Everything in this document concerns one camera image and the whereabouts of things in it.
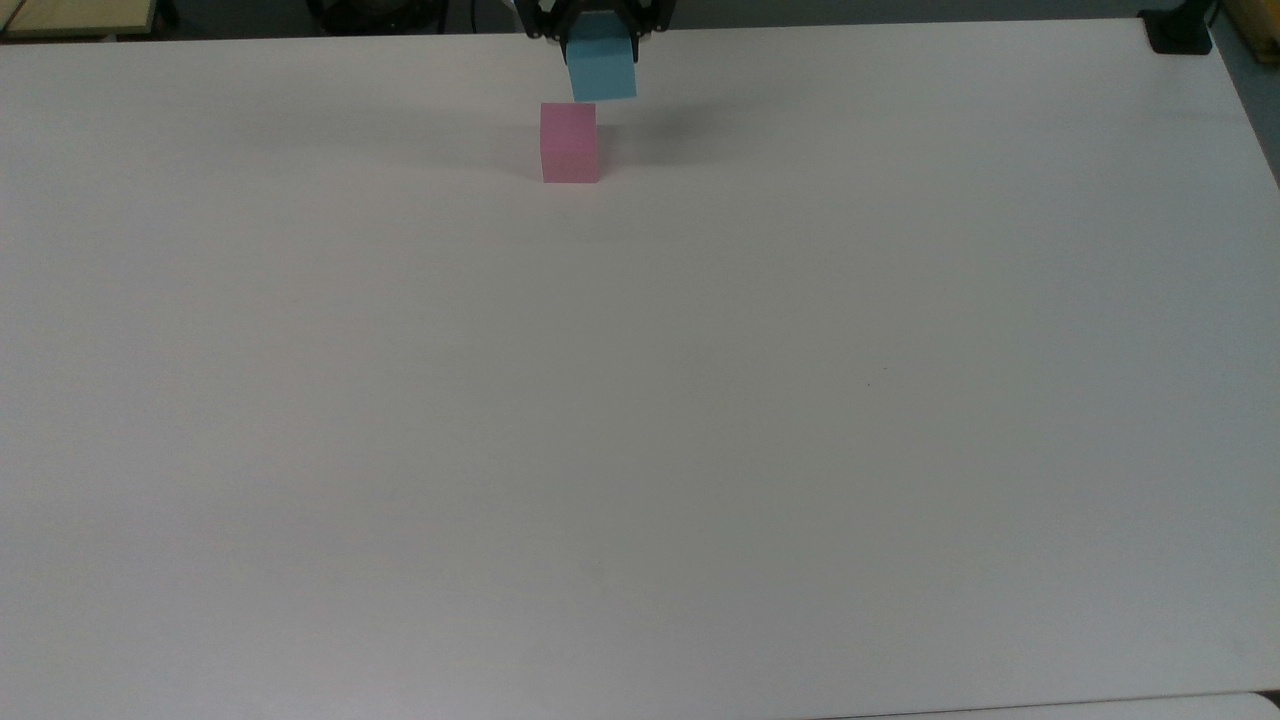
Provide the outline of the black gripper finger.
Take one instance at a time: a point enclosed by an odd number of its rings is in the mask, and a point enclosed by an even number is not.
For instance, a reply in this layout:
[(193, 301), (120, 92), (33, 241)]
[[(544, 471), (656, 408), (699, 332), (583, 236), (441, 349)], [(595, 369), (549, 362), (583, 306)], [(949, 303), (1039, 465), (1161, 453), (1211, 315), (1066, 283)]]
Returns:
[(529, 38), (545, 38), (564, 44), (572, 24), (573, 1), (518, 1), (518, 22)]
[(632, 45), (643, 38), (666, 32), (675, 14), (675, 1), (625, 1), (623, 24)]

